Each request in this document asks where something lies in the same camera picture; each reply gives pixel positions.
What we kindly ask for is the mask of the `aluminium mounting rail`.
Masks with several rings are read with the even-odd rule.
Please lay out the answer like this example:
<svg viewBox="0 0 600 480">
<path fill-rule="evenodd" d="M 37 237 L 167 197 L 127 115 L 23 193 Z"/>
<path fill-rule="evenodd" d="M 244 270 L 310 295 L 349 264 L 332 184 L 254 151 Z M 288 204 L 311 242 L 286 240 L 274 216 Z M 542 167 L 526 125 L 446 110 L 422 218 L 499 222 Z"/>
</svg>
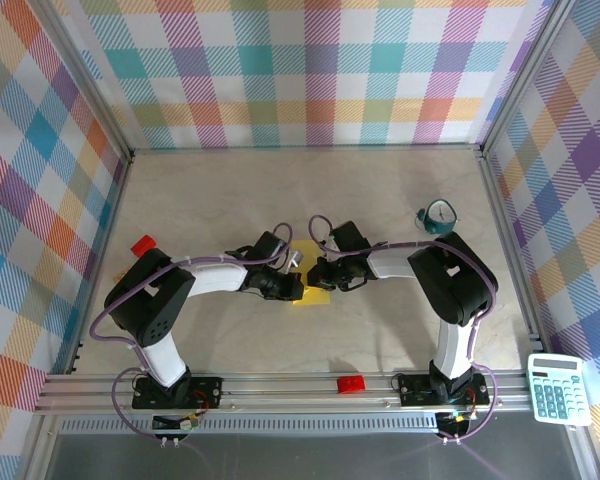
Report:
<svg viewBox="0 0 600 480">
<path fill-rule="evenodd" d="M 363 413 L 403 409 L 390 373 L 366 373 L 365 389 L 340 394 L 337 373 L 221 373 L 221 398 L 214 411 L 237 413 Z M 43 414 L 105 414 L 114 411 L 111 390 L 120 408 L 129 412 L 141 375 L 51 375 L 34 412 Z"/>
</svg>

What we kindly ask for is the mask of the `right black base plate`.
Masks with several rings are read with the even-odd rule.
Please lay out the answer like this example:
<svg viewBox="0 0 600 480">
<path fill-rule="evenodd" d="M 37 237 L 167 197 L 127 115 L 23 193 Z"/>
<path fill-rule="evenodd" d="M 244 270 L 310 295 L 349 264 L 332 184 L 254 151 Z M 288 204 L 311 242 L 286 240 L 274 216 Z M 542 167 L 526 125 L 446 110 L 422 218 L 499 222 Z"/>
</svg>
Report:
<svg viewBox="0 0 600 480">
<path fill-rule="evenodd" d="M 398 393 L 402 407 L 489 406 L 491 403 L 486 380 L 479 373 L 451 393 L 444 383 L 432 381 L 429 374 L 397 374 L 392 379 L 392 388 Z"/>
</svg>

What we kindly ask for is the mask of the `connector board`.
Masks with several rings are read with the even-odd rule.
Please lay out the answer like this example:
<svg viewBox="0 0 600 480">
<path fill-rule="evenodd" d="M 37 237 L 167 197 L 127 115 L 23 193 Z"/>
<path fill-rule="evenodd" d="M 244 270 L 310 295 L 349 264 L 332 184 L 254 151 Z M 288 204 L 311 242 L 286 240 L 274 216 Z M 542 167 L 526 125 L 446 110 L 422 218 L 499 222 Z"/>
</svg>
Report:
<svg viewBox="0 0 600 480">
<path fill-rule="evenodd" d="M 436 414 L 438 435 L 441 438 L 462 437 L 471 430 L 471 424 L 478 419 L 475 412 L 441 412 Z"/>
<path fill-rule="evenodd" d="M 201 416 L 190 414 L 186 416 L 153 415 L 152 428 L 154 430 L 191 431 L 200 425 Z"/>
</svg>

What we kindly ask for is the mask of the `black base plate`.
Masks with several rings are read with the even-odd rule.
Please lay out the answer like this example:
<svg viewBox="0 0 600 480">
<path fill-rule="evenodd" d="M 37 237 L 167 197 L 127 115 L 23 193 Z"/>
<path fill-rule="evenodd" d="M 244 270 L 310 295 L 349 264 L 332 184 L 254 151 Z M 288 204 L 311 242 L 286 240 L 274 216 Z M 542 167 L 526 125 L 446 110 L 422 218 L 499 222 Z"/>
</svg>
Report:
<svg viewBox="0 0 600 480">
<path fill-rule="evenodd" d="M 402 407 L 489 406 L 491 403 L 486 380 L 479 373 L 451 393 L 444 383 L 432 381 L 429 374 L 397 374 L 392 379 L 392 388 L 398 393 Z"/>
<path fill-rule="evenodd" d="M 133 384 L 132 408 L 216 409 L 222 395 L 221 377 L 183 376 L 171 387 L 160 385 L 150 376 L 138 377 Z"/>
</svg>

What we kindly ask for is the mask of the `yellow paper sheet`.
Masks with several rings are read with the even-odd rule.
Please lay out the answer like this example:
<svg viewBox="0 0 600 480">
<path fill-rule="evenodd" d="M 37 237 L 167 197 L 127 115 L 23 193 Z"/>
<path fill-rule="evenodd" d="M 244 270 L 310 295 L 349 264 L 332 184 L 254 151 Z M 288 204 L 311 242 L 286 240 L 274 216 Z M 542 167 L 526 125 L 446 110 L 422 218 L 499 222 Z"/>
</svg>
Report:
<svg viewBox="0 0 600 480">
<path fill-rule="evenodd" d="M 308 285 L 307 274 L 309 270 L 316 265 L 316 261 L 322 256 L 322 251 L 311 240 L 294 240 L 292 249 L 302 254 L 302 259 L 293 271 L 301 274 L 301 281 L 304 285 L 303 297 L 300 300 L 293 300 L 294 307 L 329 305 L 330 293 L 318 287 Z"/>
</svg>

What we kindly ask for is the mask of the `teal alarm clock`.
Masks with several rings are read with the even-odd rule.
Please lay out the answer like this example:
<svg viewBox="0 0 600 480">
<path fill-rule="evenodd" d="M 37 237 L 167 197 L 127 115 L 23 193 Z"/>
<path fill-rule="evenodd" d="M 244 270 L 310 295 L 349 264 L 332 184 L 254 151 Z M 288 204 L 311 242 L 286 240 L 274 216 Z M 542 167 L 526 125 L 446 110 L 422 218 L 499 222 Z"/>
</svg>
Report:
<svg viewBox="0 0 600 480">
<path fill-rule="evenodd" d="M 418 227 L 431 235 L 443 235 L 452 232 L 458 215 L 445 199 L 436 199 L 427 207 L 421 208 L 415 217 Z"/>
</svg>

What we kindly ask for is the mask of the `aluminium corner post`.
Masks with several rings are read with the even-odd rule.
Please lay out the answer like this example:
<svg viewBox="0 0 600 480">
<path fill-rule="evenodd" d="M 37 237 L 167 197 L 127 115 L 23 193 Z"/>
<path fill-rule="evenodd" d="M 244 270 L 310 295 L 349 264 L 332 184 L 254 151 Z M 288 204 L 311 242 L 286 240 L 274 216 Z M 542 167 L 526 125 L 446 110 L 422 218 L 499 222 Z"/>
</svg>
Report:
<svg viewBox="0 0 600 480">
<path fill-rule="evenodd" d="M 498 68 L 495 97 L 476 134 L 475 144 L 483 157 L 489 155 L 505 133 L 578 1 L 528 0 Z"/>
<path fill-rule="evenodd" d="M 94 116 L 100 121 L 107 137 L 118 149 L 125 163 L 131 164 L 134 151 L 51 0 L 27 0 L 27 3 L 65 62 L 67 70 L 93 110 Z"/>
</svg>

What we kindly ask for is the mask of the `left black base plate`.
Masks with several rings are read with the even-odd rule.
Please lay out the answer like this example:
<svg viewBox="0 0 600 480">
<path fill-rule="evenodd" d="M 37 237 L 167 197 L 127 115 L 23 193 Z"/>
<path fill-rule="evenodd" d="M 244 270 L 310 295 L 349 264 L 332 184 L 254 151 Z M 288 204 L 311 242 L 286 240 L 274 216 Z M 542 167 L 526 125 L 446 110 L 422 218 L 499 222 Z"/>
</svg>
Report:
<svg viewBox="0 0 600 480">
<path fill-rule="evenodd" d="M 171 387 L 160 385 L 150 376 L 138 377 L 133 384 L 132 408 L 216 409 L 222 395 L 221 377 L 183 376 Z"/>
</svg>

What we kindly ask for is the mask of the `aluminium side rail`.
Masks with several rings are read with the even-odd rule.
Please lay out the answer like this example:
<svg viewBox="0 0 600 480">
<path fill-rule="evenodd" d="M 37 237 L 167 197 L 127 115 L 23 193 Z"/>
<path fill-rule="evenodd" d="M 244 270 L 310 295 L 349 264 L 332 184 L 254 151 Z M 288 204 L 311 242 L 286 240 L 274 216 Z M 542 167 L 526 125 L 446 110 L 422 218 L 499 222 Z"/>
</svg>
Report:
<svg viewBox="0 0 600 480">
<path fill-rule="evenodd" d="M 125 160 L 124 166 L 121 171 L 120 182 L 116 187 L 110 202 L 110 213 L 105 223 L 104 233 L 101 236 L 100 248 L 96 254 L 96 261 L 92 270 L 92 279 L 87 283 L 88 289 L 86 290 L 86 297 L 84 303 L 81 305 L 78 311 L 78 317 L 73 323 L 73 328 L 70 333 L 71 336 L 67 343 L 67 356 L 62 363 L 60 372 L 62 374 L 72 374 L 75 371 L 74 365 L 79 359 L 79 351 L 85 342 L 85 331 L 91 324 L 91 315 L 96 306 L 96 297 L 100 283 L 104 276 L 104 263 L 106 255 L 109 250 L 109 244 L 113 232 L 116 227 L 116 222 L 119 217 L 121 205 L 124 201 L 124 195 L 126 193 L 129 177 L 136 160 L 135 151 L 131 153 L 131 156 Z"/>
<path fill-rule="evenodd" d="M 490 208 L 495 217 L 496 230 L 502 244 L 532 350 L 534 352 L 548 353 L 551 351 L 551 344 L 540 318 L 539 305 L 535 298 L 531 281 L 526 274 L 517 237 L 507 216 L 504 198 L 497 185 L 489 159 L 481 152 L 478 152 L 476 160 L 486 189 Z"/>
</svg>

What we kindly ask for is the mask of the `white calculator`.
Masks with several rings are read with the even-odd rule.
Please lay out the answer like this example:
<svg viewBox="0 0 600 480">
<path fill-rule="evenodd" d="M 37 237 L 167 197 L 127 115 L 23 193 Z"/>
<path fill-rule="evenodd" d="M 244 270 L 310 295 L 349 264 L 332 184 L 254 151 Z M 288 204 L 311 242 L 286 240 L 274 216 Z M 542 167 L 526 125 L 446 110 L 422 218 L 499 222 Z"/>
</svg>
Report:
<svg viewBox="0 0 600 480">
<path fill-rule="evenodd" d="M 533 353 L 527 360 L 527 379 L 536 421 L 569 427 L 592 425 L 584 385 L 583 361 L 554 353 Z"/>
</svg>

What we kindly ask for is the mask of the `right connector board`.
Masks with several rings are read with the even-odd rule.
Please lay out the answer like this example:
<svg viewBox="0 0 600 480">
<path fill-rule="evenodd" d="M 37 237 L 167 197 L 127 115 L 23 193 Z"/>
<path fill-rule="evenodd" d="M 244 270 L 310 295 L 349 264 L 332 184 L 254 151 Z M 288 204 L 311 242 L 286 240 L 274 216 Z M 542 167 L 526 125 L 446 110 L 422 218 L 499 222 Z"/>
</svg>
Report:
<svg viewBox="0 0 600 480">
<path fill-rule="evenodd" d="M 441 412 L 436 414 L 438 435 L 441 438 L 462 437 L 471 430 L 471 424 L 478 419 L 475 412 Z"/>
</svg>

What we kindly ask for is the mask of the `left connector board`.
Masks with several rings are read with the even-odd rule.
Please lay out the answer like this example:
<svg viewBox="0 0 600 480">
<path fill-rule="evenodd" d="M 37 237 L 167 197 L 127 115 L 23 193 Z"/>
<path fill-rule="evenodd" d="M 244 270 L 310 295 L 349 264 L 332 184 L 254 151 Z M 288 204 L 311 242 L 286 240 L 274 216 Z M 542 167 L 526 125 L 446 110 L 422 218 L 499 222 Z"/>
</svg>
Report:
<svg viewBox="0 0 600 480">
<path fill-rule="evenodd" d="M 154 430 L 191 431 L 200 425 L 201 416 L 190 414 L 186 416 L 153 415 L 152 428 Z"/>
</svg>

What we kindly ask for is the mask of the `aluminium wall rail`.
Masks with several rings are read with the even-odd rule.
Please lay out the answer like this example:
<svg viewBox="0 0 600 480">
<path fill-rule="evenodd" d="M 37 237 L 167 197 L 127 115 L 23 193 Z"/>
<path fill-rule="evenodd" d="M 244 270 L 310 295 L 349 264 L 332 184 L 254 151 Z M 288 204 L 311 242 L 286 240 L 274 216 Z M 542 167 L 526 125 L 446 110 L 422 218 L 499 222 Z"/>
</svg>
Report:
<svg viewBox="0 0 600 480">
<path fill-rule="evenodd" d="M 327 151 L 478 151 L 476 143 L 441 144 L 390 144 L 390 145 L 329 145 L 329 146 L 265 146 L 265 147 L 228 147 L 228 148 L 181 148 L 181 149 L 135 149 L 133 155 L 196 155 L 207 153 L 252 153 L 252 152 L 327 152 Z"/>
</svg>

